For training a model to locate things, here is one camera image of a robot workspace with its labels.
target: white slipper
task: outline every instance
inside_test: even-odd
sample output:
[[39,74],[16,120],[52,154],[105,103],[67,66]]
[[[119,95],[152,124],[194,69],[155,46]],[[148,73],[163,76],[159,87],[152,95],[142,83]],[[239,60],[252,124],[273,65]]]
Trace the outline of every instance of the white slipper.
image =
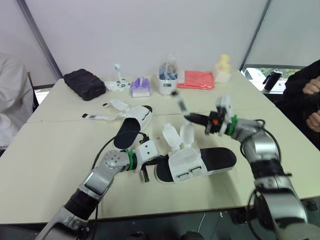
[[113,146],[117,150],[131,149],[138,139],[138,133],[125,132],[141,132],[145,129],[152,118],[152,108],[150,106],[135,106],[130,108],[124,115],[124,120],[120,130],[116,134],[117,137],[113,141]]
[[167,160],[158,163],[155,169],[156,178],[161,183],[184,183],[201,176],[226,172],[237,162],[234,153],[227,148],[192,148],[195,129],[189,122],[181,126],[180,135],[167,123],[162,135],[171,147],[171,152]]
[[101,116],[101,115],[90,115],[83,114],[84,119],[91,120],[107,120],[113,121],[119,118],[124,118],[120,127],[117,136],[113,141],[113,146],[117,150],[131,149],[133,144],[138,139],[138,133],[145,129],[147,124],[150,122],[152,117],[152,108],[150,106],[134,106],[129,108],[129,105],[121,102],[118,99],[112,99],[110,102],[103,104],[104,107],[108,108],[110,106],[114,107],[117,110],[120,110],[115,116]]

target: black bag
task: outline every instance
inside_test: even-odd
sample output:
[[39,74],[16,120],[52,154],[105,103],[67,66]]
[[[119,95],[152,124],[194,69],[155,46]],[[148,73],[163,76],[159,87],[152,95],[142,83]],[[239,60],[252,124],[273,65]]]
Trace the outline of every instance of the black bag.
[[65,74],[63,78],[64,82],[85,101],[90,101],[106,92],[104,82],[85,69]]

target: gray wall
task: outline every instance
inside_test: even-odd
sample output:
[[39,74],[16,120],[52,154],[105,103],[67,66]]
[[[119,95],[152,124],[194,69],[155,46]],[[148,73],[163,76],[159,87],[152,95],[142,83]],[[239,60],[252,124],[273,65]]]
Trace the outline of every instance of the gray wall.
[[320,0],[273,0],[247,64],[307,66],[320,59]]
[[265,0],[26,0],[63,74],[154,74],[173,52],[184,70],[210,70],[221,54],[239,68]]
[[23,61],[34,85],[56,82],[15,0],[0,0],[0,52]]

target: black jacket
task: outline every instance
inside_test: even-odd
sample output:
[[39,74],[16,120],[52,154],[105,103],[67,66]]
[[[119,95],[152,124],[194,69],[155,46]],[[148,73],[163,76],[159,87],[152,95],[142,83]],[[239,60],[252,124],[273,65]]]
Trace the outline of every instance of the black jacket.
[[305,85],[318,76],[320,76],[320,60],[291,75],[285,83],[283,97],[289,99],[297,95],[303,95],[302,89]]
[[318,76],[320,76],[320,60],[291,75],[285,83],[284,105],[277,107],[320,150],[320,133],[312,131],[306,124],[306,119],[320,109],[320,93],[308,95],[302,91],[311,79]]

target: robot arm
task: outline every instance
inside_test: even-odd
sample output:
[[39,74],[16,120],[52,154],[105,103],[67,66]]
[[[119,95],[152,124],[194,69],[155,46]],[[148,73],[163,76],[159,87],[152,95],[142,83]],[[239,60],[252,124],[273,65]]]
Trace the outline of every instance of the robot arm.
[[217,112],[209,116],[191,113],[184,117],[205,126],[205,133],[226,134],[241,143],[241,152],[255,179],[254,208],[260,224],[280,240],[319,239],[320,228],[308,224],[306,211],[284,173],[278,143],[261,120],[237,118],[231,114],[230,98],[217,101]]
[[[108,151],[98,167],[94,168],[78,186],[69,201],[60,208],[52,220],[42,229],[36,240],[45,240],[57,226],[77,232],[85,229],[90,215],[109,190],[116,174],[135,170],[139,172],[145,163],[157,157],[158,150],[152,140],[143,142],[133,152]],[[60,239],[69,239],[67,232],[59,229]]]

